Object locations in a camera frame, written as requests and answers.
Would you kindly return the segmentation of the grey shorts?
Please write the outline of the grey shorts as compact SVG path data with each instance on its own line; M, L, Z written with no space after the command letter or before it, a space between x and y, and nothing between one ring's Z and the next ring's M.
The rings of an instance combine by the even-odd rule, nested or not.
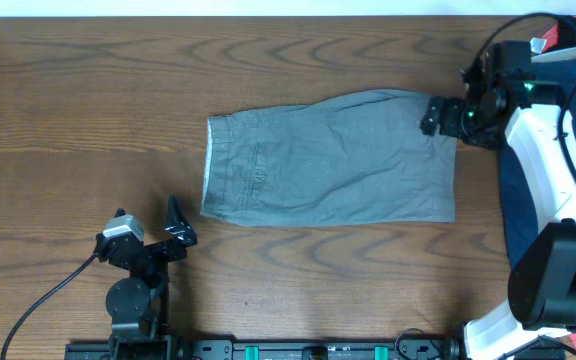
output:
M240 226L456 218L456 141L426 94L378 89L209 118L201 213Z

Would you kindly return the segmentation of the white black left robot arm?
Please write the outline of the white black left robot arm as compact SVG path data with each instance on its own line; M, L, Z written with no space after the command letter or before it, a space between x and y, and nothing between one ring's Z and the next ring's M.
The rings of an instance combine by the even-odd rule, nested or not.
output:
M171 237L145 244L136 217L118 209L96 236L94 254L101 262L124 269L128 276L108 290L111 316L111 360L186 359L187 346L169 333L169 271L171 262L187 257L197 235L182 213L177 198L168 198L164 229Z

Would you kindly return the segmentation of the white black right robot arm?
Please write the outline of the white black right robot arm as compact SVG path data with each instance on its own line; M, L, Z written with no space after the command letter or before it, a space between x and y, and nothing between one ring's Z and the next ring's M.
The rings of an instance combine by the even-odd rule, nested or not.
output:
M423 134L516 155L537 236L513 267L507 299L464 328L468 359L511 359L576 333L576 137L555 82L500 81L467 98L430 99Z

